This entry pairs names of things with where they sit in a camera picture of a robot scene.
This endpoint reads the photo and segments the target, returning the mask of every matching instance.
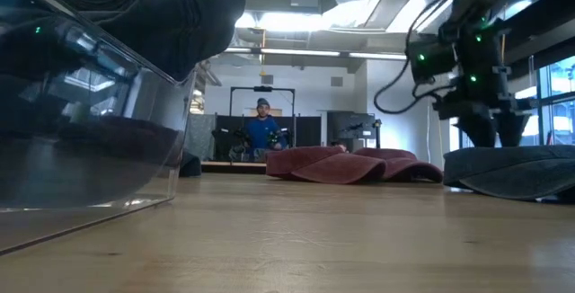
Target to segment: gray fabric pad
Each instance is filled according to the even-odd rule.
[[[575,146],[475,147],[445,159],[446,186],[512,200],[573,195]]]

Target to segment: white wall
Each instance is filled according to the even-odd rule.
[[[211,70],[223,86],[207,86],[206,114],[228,114],[232,86],[261,85],[261,68],[257,66],[212,66]],[[354,110],[354,75],[348,74],[346,68],[265,67],[265,73],[274,75],[273,87],[296,89],[296,115],[320,116],[325,111]],[[332,76],[342,76],[343,87],[331,87]],[[284,116],[291,115],[291,92],[255,93],[250,90],[234,91],[232,115],[241,116],[254,109],[261,97],[270,102],[271,108],[281,109]]]
[[[383,114],[373,104],[377,90],[392,81],[402,66],[402,61],[368,60],[367,112],[375,113],[376,117],[382,121],[382,147],[409,150],[420,160],[430,160],[431,163],[442,167],[443,154],[449,151],[449,123],[447,120],[441,121],[441,133],[439,133],[438,115],[430,107],[431,102],[427,98],[399,115]],[[411,70],[408,68],[397,84],[380,96],[379,105],[393,111],[406,107],[413,100],[411,96],[413,85]],[[430,157],[428,157],[427,141],[428,109]]]
[[[400,115],[380,113],[373,104],[376,90],[389,83],[402,66],[402,61],[368,60],[355,75],[347,74],[345,68],[336,67],[306,67],[304,70],[298,67],[266,67],[265,73],[274,75],[274,87],[296,89],[296,114],[325,116],[326,111],[375,113],[383,122],[382,147],[409,150],[420,160],[428,161],[430,101],[425,99]],[[212,71],[222,81],[223,86],[207,86],[206,114],[228,113],[231,86],[253,87],[261,84],[259,67],[213,66]],[[331,87],[332,76],[343,76],[344,86]],[[380,105],[390,110],[405,107],[412,101],[412,87],[413,79],[408,69],[403,78],[380,97]],[[276,92],[235,91],[232,114],[245,114],[246,110],[255,108],[259,97],[265,97],[272,108],[282,109],[284,115],[288,115],[291,112],[291,93],[285,93],[284,96]],[[440,124],[441,138],[438,115],[429,107],[430,161],[442,167],[443,154],[449,151],[449,124],[447,120],[441,121]]]
[[[367,102],[369,101],[369,99],[367,99],[367,61],[359,67],[354,82],[355,112],[367,113]]]

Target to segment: beanie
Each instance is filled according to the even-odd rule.
[[[261,107],[262,105],[270,106],[270,103],[268,102],[268,100],[266,100],[264,98],[259,98],[258,99],[258,108]]]

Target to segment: ceiling light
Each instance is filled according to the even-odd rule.
[[[235,28],[252,28],[255,26],[255,19],[249,13],[243,13],[240,19],[235,22]]]
[[[306,49],[262,49],[262,54],[273,55],[300,55],[300,56],[326,56],[338,57],[339,51],[306,50]]]
[[[425,2],[425,0],[410,0],[397,16],[395,16],[395,19],[391,22],[389,27],[385,29],[385,31],[407,32],[410,29],[411,24],[426,6],[427,2]]]
[[[265,13],[259,25],[267,31],[283,32],[319,31],[330,27],[320,14],[304,13]]]
[[[351,58],[405,60],[404,54],[350,53]]]
[[[224,52],[229,54],[250,54],[252,53],[252,49],[240,48],[240,47],[228,47],[226,50],[224,50]]]
[[[424,31],[429,25],[434,22],[447,8],[453,3],[453,0],[447,0],[445,3],[440,5],[439,3],[436,6],[431,7],[426,13],[424,13],[421,18],[420,22],[416,25],[417,28],[415,30],[417,32]]]

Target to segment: red fabric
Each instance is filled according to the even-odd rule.
[[[266,174],[292,181],[352,184],[357,182],[442,182],[443,173],[408,151],[362,148],[354,154],[338,146],[297,147],[270,152]]]

